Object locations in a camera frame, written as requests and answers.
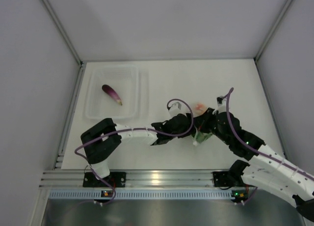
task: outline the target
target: white backdrop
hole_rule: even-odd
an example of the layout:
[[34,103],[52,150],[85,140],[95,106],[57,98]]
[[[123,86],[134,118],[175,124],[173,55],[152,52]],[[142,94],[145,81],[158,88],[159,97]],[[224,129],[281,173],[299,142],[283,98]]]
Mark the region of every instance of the white backdrop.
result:
[[50,0],[82,60],[253,58],[285,0]]

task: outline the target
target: small object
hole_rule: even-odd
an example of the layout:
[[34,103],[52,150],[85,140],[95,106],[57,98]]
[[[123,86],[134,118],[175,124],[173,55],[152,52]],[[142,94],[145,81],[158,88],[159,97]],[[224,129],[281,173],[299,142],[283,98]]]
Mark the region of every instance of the small object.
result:
[[113,191],[102,191],[101,192],[102,198],[111,198],[112,196],[113,196]]
[[114,100],[116,100],[116,102],[118,104],[120,104],[122,106],[122,101],[121,101],[119,95],[117,94],[117,92],[114,91],[114,89],[112,89],[109,85],[103,85],[102,90],[106,94],[108,94],[110,97],[112,97]]
[[196,133],[192,135],[193,137],[193,145],[198,146],[202,142],[208,140],[212,136],[212,133],[203,133],[199,130],[196,130]]
[[208,109],[207,106],[205,106],[204,104],[202,103],[197,103],[193,109],[193,112],[197,115],[197,116],[200,116],[202,114],[204,114],[206,112],[206,110]]

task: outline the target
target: plastic bin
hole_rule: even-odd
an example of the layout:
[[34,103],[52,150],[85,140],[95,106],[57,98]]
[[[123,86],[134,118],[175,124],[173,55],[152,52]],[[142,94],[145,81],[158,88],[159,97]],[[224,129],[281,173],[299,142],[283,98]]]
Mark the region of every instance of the plastic bin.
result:
[[[111,86],[122,100],[120,106],[102,90]],[[139,106],[139,72],[134,65],[115,65],[93,71],[86,97],[85,115],[88,119],[127,119],[137,114]]]

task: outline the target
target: white wall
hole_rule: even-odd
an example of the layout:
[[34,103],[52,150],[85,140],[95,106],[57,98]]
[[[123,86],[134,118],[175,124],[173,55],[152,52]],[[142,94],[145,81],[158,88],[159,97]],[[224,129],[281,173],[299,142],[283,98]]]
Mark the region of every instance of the white wall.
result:
[[0,0],[0,225],[22,226],[53,159],[78,66],[39,0]]
[[50,0],[83,60],[253,58],[285,0]]
[[288,156],[314,174],[314,0],[296,0],[259,61]]

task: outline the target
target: green object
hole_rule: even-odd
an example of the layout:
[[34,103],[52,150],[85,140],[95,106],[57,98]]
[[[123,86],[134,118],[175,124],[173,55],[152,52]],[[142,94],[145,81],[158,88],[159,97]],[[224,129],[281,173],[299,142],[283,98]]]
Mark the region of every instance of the green object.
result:
[[212,133],[202,133],[200,131],[196,131],[195,135],[193,136],[193,144],[197,146],[198,144],[201,144],[202,142],[208,140],[211,136]]

